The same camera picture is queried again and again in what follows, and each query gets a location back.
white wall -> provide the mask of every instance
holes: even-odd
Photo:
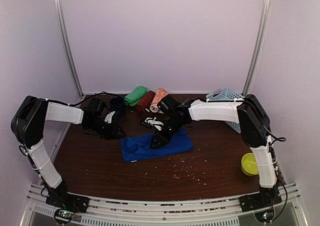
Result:
[[[27,95],[77,102],[54,0],[0,0],[0,225],[14,226],[38,176],[18,150],[10,122]],[[49,153],[64,125],[47,124]]]
[[[320,208],[320,0],[272,0],[267,37],[253,86],[288,138],[276,154],[287,183],[297,182],[311,225]]]
[[[62,0],[84,92],[242,92],[263,0]]]

light blue basket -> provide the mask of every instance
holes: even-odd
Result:
[[[244,96],[236,93],[235,91],[231,90],[230,88],[221,88],[214,93],[210,93],[206,95],[206,98],[208,100],[233,100],[235,98],[243,98]],[[233,128],[235,131],[237,131],[239,134],[241,133],[240,124],[231,122],[231,121],[225,121],[227,125],[229,125],[231,128]]]

rolled green towel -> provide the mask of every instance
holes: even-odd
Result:
[[[147,93],[148,93],[147,88],[143,86],[138,86],[136,89],[134,89],[132,93],[130,93],[124,98],[124,101],[125,101],[124,103],[125,105],[134,107],[138,103],[138,101],[142,97],[144,97],[144,95],[146,95]]]

green bowl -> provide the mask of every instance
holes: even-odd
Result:
[[[247,153],[242,157],[241,169],[244,174],[248,176],[256,176],[259,174],[256,159],[253,153]]]

folded blue towel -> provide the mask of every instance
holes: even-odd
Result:
[[[161,148],[150,149],[152,136],[153,134],[150,134],[135,138],[127,137],[121,140],[123,160],[126,163],[130,163],[132,161],[174,155],[194,148],[189,136],[182,128],[173,135],[169,144]]]

